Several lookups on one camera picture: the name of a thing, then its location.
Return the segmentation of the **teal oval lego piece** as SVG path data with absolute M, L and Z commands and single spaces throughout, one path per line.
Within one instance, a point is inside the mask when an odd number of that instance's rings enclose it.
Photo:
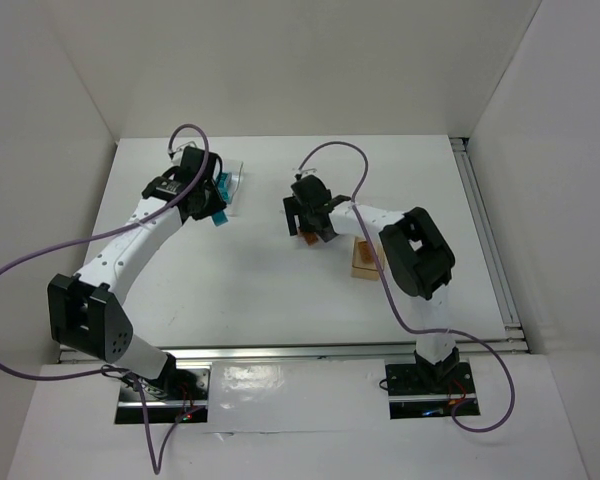
M 219 186 L 218 187 L 218 191 L 219 194 L 221 196 L 221 198 L 223 199 L 223 201 L 227 204 L 230 204 L 232 202 L 232 196 L 231 193 L 229 191 L 229 188 L 226 186 Z

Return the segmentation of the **teal long lego brick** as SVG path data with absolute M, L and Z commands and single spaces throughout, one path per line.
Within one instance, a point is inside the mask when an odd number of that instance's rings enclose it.
M 227 217 L 227 215 L 225 214 L 224 211 L 219 211 L 219 212 L 214 213 L 211 216 L 211 219 L 213 221 L 213 224 L 216 227 L 220 227 L 222 225 L 225 225 L 228 222 L 228 217 Z

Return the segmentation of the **orange lego brick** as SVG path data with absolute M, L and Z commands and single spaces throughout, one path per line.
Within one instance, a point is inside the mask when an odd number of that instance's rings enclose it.
M 313 232 L 303 232 L 302 238 L 308 246 L 313 246 L 319 242 L 319 237 Z

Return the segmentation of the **small teal lego brick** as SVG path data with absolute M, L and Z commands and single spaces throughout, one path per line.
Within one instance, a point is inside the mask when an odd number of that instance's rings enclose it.
M 226 188 L 231 183 L 231 180 L 232 180 L 231 172 L 222 172 L 216 178 L 217 184 L 223 188 Z

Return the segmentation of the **orange lego plate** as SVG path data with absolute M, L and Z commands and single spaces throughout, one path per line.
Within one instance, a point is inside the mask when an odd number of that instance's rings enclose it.
M 373 257 L 373 249 L 366 241 L 360 241 L 357 244 L 357 249 L 360 257 L 360 262 L 365 265 L 373 265 L 374 257 Z

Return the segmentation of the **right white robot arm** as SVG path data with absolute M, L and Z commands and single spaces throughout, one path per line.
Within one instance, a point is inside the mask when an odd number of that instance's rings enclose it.
M 329 242 L 339 235 L 379 246 L 395 284 L 410 297 L 423 322 L 417 332 L 415 361 L 421 378 L 437 384 L 459 363 L 451 333 L 448 285 L 455 256 L 429 213 L 402 213 L 360 205 L 331 194 L 314 175 L 296 176 L 283 200 L 289 233 L 313 233 Z

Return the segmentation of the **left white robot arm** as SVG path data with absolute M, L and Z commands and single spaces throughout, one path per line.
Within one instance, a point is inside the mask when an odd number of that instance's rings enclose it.
M 185 147 L 176 164 L 145 187 L 125 232 L 74 275 L 50 281 L 53 340 L 131 371 L 159 398 L 197 388 L 194 373 L 134 332 L 123 304 L 151 258 L 185 222 L 224 213 L 227 204 L 217 185 L 222 167 L 217 154 Z

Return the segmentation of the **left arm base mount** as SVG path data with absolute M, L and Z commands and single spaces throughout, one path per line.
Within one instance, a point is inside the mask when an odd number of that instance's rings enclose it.
M 181 370 L 182 378 L 169 391 L 158 389 L 148 380 L 122 374 L 113 366 L 101 368 L 103 376 L 121 382 L 114 423 L 139 425 L 144 422 L 142 399 L 145 399 L 150 424 L 172 424 L 177 418 L 183 424 L 208 422 L 209 367 Z

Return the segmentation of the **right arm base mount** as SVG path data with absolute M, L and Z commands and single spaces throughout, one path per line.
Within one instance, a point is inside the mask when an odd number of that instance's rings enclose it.
M 455 407 L 457 417 L 480 415 L 468 362 L 436 386 L 426 386 L 414 364 L 387 364 L 378 386 L 388 395 L 391 420 L 450 417 Z

